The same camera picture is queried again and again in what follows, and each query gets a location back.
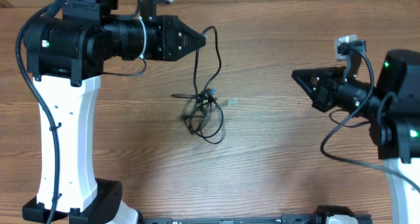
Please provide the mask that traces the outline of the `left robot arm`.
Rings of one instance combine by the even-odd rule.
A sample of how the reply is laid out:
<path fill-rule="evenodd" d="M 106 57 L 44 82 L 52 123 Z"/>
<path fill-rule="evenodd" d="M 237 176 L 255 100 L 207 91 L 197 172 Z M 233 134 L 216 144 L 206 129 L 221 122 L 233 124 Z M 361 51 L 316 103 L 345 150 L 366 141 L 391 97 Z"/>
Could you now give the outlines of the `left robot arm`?
<path fill-rule="evenodd" d="M 157 15 L 158 3 L 137 0 L 118 14 L 118 0 L 55 0 L 31 16 L 16 40 L 24 81 L 39 103 L 41 181 L 22 208 L 27 221 L 143 223 L 122 199 L 119 181 L 93 168 L 95 103 L 106 60 L 176 61 L 205 45 L 177 16 Z"/>

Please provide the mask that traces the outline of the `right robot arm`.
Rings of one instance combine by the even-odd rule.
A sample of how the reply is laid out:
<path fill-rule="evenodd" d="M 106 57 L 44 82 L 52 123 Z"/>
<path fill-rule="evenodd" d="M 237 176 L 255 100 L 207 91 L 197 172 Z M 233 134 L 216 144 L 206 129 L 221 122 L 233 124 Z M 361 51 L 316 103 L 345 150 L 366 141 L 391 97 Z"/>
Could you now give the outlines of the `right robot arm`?
<path fill-rule="evenodd" d="M 386 173 L 393 223 L 419 222 L 419 53 L 397 49 L 387 53 L 379 78 L 365 52 L 347 49 L 347 66 L 295 70 L 291 77 L 315 109 L 338 107 L 348 116 L 326 135 L 324 156 Z M 382 165 L 334 156 L 327 141 L 354 117 L 369 124 Z"/>

